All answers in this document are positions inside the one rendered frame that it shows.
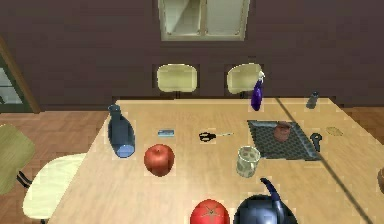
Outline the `red tomato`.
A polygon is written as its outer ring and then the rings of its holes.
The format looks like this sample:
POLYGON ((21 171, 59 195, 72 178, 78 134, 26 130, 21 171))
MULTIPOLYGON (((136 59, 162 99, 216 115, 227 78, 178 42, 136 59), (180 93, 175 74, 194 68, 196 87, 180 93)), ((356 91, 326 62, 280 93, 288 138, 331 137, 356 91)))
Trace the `red tomato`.
POLYGON ((229 213, 220 202, 206 199, 195 206, 190 224, 230 224, 229 213))

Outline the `cream framed window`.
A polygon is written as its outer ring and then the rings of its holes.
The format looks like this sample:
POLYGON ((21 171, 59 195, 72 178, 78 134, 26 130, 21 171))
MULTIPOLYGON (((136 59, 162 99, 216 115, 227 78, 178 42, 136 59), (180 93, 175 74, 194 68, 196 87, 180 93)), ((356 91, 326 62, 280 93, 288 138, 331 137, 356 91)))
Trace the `cream framed window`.
POLYGON ((250 0, 157 0, 162 41, 243 41, 250 0))

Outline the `brown round object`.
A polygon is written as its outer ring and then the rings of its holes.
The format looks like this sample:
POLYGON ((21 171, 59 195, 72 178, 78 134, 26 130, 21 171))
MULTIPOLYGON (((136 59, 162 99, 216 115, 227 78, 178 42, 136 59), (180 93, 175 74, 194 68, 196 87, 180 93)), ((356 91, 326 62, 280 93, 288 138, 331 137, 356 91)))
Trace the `brown round object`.
POLYGON ((381 168, 377 174, 377 182, 380 191, 384 194, 384 167, 381 168))

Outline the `small grey bottle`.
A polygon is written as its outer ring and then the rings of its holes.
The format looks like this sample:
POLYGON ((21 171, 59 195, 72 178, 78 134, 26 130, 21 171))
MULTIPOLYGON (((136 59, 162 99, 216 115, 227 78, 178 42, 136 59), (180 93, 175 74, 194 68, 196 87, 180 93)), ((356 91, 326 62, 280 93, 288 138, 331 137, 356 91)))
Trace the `small grey bottle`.
POLYGON ((306 107, 308 109, 314 109, 316 107, 318 97, 319 97, 319 93, 317 91, 314 91, 310 95, 310 97, 309 97, 309 99, 308 99, 308 101, 306 103, 306 107))

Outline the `brown framed door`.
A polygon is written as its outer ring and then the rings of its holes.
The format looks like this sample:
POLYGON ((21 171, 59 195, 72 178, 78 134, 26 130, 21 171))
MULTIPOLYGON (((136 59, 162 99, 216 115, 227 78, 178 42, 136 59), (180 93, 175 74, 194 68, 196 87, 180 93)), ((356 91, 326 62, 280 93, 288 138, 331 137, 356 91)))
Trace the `brown framed door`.
POLYGON ((0 36, 0 113, 40 113, 21 70, 0 36))

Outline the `purple spray bottle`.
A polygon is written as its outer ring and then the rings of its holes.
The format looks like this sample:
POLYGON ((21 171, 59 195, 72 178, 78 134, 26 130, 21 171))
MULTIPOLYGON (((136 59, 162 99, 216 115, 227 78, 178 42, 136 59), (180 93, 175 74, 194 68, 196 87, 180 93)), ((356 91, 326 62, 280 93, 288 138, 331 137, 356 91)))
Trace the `purple spray bottle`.
POLYGON ((260 71, 258 74, 258 80, 254 86, 252 97, 251 97, 251 107, 255 111, 259 111, 262 99, 263 99, 263 92, 262 92, 262 84, 264 81, 265 74, 263 71, 260 71))

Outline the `wooden table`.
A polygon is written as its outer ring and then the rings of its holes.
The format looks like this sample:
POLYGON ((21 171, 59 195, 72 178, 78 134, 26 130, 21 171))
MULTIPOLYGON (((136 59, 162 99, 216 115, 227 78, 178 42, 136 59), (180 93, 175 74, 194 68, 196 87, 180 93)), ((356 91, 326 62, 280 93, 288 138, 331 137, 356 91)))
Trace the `wooden table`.
POLYGON ((377 173, 384 146, 329 99, 313 110, 298 98, 266 99, 255 112, 246 100, 121 101, 132 122, 136 151, 128 159, 113 153, 100 130, 57 206, 50 224, 188 224, 194 207, 210 198, 229 212, 262 193, 267 177, 299 224, 384 224, 384 194, 377 173), (236 172, 237 151, 251 144, 248 120, 295 120, 306 134, 322 135, 321 160, 263 159, 251 178, 236 172), (327 133, 336 127, 342 136, 327 133), (174 137, 158 137, 173 129, 174 137), (209 142, 199 134, 230 133, 209 142), (168 145, 175 154, 162 177, 144 165, 146 150, 168 145))

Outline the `dark grey patterned tray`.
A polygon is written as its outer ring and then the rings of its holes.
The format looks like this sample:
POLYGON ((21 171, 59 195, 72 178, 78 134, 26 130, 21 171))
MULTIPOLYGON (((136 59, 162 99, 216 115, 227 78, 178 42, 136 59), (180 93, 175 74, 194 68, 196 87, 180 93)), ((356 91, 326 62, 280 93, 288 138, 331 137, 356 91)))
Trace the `dark grey patterned tray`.
POLYGON ((254 145, 266 159, 318 161, 313 143, 297 122, 290 122, 288 139, 279 142, 274 137, 277 121, 247 121, 254 145))

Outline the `black handled scissors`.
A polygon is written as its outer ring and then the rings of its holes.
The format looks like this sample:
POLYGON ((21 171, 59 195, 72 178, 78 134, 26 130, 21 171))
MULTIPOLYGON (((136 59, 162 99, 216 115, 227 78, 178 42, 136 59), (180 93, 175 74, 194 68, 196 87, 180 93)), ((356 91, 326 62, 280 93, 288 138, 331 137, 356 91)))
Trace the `black handled scissors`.
POLYGON ((202 132, 199 134, 199 139, 201 142, 209 142, 217 137, 230 136, 230 133, 215 134, 210 132, 202 132))

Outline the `cream chair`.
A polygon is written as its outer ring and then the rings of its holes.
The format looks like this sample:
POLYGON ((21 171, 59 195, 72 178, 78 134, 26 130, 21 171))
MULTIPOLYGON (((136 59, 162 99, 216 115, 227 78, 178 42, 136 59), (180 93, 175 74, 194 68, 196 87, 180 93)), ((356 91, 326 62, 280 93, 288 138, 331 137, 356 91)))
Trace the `cream chair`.
POLYGON ((228 91, 231 94, 252 91, 262 73, 260 64, 248 63, 233 67, 227 74, 228 91))
POLYGON ((16 182, 27 189, 23 213, 46 224, 57 208, 86 154, 61 156, 44 165, 30 180, 21 171, 35 153, 34 143, 16 127, 0 125, 0 195, 16 182))
POLYGON ((155 75, 161 97, 178 99, 192 97, 198 92, 198 71, 188 64, 161 65, 155 75))

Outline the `black bottle opener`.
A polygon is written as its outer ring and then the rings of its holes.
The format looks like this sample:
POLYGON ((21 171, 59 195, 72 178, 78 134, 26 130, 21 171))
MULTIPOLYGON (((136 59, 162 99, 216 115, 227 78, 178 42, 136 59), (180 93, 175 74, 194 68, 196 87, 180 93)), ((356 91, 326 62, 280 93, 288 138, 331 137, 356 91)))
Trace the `black bottle opener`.
POLYGON ((314 145, 314 148, 317 152, 320 151, 320 141, 322 140, 322 135, 319 133, 312 133, 310 136, 310 139, 312 140, 312 143, 314 145))

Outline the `clear glass cup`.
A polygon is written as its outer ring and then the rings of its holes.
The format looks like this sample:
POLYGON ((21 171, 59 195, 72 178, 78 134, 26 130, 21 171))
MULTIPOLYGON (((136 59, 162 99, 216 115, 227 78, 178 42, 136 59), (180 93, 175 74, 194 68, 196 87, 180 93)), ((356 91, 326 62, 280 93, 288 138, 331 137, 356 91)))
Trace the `clear glass cup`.
POLYGON ((244 178, 252 177, 255 174, 260 158, 261 154, 255 147, 241 147, 237 153, 237 173, 244 178))

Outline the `red apple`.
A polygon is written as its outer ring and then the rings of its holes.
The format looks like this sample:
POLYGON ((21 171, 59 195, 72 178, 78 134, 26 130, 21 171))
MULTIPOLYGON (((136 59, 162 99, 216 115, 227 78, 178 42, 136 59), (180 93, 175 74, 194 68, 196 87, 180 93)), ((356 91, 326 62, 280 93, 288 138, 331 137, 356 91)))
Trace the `red apple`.
POLYGON ((149 147, 144 154, 144 165, 146 169, 157 177, 167 175, 175 160, 173 150, 164 144, 156 144, 149 147))

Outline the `dark blue kettle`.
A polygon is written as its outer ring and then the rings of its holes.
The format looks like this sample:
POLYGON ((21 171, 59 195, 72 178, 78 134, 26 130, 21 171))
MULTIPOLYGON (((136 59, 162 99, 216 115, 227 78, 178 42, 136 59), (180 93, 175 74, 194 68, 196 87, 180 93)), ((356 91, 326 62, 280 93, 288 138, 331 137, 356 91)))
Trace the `dark blue kettle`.
POLYGON ((260 181, 268 195, 253 195, 238 206, 233 224, 298 224, 293 212, 284 204, 274 185, 267 179, 260 181))

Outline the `dark blue glass bottle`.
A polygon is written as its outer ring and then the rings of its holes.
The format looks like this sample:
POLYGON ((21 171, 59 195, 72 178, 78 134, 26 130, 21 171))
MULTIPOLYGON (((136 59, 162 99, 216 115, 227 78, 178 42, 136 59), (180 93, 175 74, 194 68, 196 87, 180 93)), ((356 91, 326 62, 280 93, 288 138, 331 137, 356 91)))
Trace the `dark blue glass bottle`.
POLYGON ((119 105, 108 107, 110 121, 108 139, 119 158, 128 158, 135 152, 135 134, 131 123, 123 116, 119 105))

